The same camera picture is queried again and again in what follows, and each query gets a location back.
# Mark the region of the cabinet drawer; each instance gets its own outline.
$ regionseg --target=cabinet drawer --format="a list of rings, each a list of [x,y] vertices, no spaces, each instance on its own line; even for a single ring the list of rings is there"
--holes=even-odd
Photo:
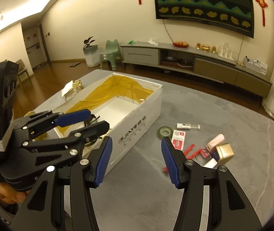
[[[148,48],[123,48],[124,62],[140,62],[152,65],[159,65],[159,50]]]
[[[271,84],[262,81],[253,75],[242,72],[238,72],[235,86],[246,89],[262,97],[267,97],[271,88]]]
[[[194,73],[234,85],[237,71],[223,64],[195,58]]]

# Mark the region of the open cardboard box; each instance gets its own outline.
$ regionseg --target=open cardboard box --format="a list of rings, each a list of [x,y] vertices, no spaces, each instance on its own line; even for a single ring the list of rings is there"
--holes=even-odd
[[[110,130],[106,134],[113,141],[113,150],[106,173],[135,145],[161,114],[162,85],[112,73],[89,85],[53,112],[69,113],[89,109],[98,121],[107,121]],[[80,122],[66,128],[56,127],[60,138],[84,127]],[[83,157],[98,148],[102,140],[85,146]]]

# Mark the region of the black object on floor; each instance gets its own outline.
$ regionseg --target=black object on floor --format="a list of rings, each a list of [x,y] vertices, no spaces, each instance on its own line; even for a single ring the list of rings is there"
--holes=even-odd
[[[72,65],[70,65],[70,67],[75,67],[75,66],[77,66],[78,64],[80,64],[80,62],[75,62],[75,63],[73,63]]]

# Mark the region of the green mountain pattern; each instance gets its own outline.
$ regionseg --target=green mountain pattern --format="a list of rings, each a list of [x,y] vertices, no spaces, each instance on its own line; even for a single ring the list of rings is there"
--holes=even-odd
[[[212,5],[208,0],[200,0],[198,2],[195,2],[194,0],[157,0],[159,5],[163,4],[185,4],[185,5],[199,5],[199,6],[205,6],[210,8],[218,8],[221,10],[225,10],[227,12],[231,12],[237,15],[241,15],[243,17],[251,18],[251,12],[244,14],[243,11],[238,7],[235,6],[234,8],[229,9],[223,2],[218,2],[215,5]]]

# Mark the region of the blue gripper pad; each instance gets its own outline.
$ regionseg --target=blue gripper pad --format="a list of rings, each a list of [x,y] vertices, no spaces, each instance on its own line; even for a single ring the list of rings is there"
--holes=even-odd
[[[103,148],[103,151],[96,165],[96,172],[95,172],[95,179],[94,179],[94,185],[96,187],[98,187],[103,182],[103,179],[106,173],[107,165],[109,163],[109,159],[112,152],[112,138],[111,137],[108,138],[104,147],[102,147],[102,145],[104,145],[104,142],[100,146],[100,149]]]
[[[91,112],[88,109],[83,109],[75,111],[72,113],[60,115],[58,119],[55,120],[56,126],[66,127],[78,122],[83,122],[91,117]]]
[[[171,183],[176,186],[176,188],[180,185],[180,180],[178,177],[178,167],[176,165],[176,162],[170,152],[170,149],[168,147],[167,141],[165,138],[162,139],[161,142],[161,148],[162,148],[162,154],[166,163],[166,167],[168,169],[168,173],[170,176]]]

